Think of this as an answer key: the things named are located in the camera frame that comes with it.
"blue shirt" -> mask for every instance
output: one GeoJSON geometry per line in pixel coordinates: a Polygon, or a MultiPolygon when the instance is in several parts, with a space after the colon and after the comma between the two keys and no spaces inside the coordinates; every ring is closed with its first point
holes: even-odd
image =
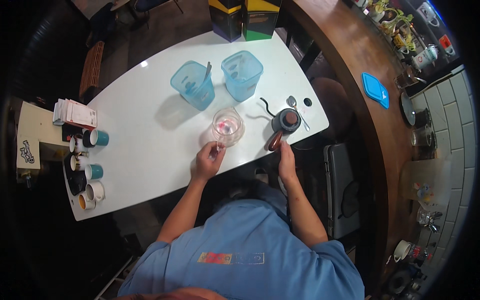
{"type": "Polygon", "coordinates": [[[118,296],[207,288],[228,299],[364,299],[343,245],[307,247],[272,206],[237,200],[171,244],[152,243],[118,296]]]}

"teal mug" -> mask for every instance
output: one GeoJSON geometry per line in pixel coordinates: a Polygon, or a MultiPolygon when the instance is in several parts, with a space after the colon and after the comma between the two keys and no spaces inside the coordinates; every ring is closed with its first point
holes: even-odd
{"type": "Polygon", "coordinates": [[[87,165],[85,167],[87,180],[100,179],[103,177],[103,168],[100,165],[87,165]]]}
{"type": "Polygon", "coordinates": [[[108,144],[108,133],[93,129],[90,133],[90,143],[92,145],[106,146],[108,144]]]}

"blue silicone lid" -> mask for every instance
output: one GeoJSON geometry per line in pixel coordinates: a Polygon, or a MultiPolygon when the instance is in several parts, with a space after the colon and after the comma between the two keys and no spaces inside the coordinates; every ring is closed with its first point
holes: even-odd
{"type": "Polygon", "coordinates": [[[362,73],[363,89],[368,97],[380,103],[385,109],[389,106],[387,89],[378,81],[375,76],[362,73]]]}

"wooden kettle handle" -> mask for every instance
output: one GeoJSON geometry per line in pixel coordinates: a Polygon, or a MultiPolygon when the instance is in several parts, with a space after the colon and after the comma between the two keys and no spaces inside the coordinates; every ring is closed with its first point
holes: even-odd
{"type": "Polygon", "coordinates": [[[270,151],[275,151],[280,147],[280,139],[282,138],[283,131],[279,130],[277,133],[275,133],[274,137],[268,144],[268,150],[270,151]]]}

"hand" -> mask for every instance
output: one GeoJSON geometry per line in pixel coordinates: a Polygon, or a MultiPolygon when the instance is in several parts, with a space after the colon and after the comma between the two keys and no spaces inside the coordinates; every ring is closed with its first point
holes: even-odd
{"type": "Polygon", "coordinates": [[[217,142],[208,142],[197,153],[196,168],[192,172],[192,180],[206,183],[217,174],[226,151],[225,145],[218,143],[218,147],[220,151],[217,152],[217,142]]]}
{"type": "Polygon", "coordinates": [[[288,185],[295,181],[298,181],[297,173],[295,171],[295,156],[293,155],[292,148],[285,141],[280,141],[280,153],[282,159],[278,164],[278,174],[283,184],[288,185]]]}

